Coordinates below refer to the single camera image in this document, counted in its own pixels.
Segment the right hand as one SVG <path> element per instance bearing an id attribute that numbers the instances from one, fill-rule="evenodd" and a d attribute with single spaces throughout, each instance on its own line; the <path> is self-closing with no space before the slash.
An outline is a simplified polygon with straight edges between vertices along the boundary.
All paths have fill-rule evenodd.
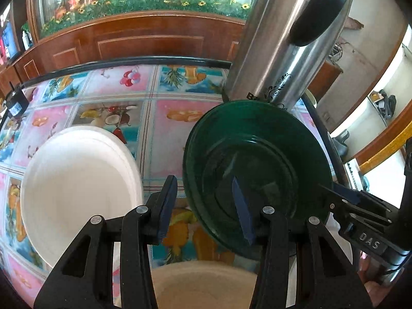
<path id="1" fill-rule="evenodd" d="M 370 296 L 372 305 L 376 308 L 390 293 L 393 285 L 387 285 L 378 277 L 380 264 L 364 252 L 360 253 L 359 275 L 362 283 Z"/>

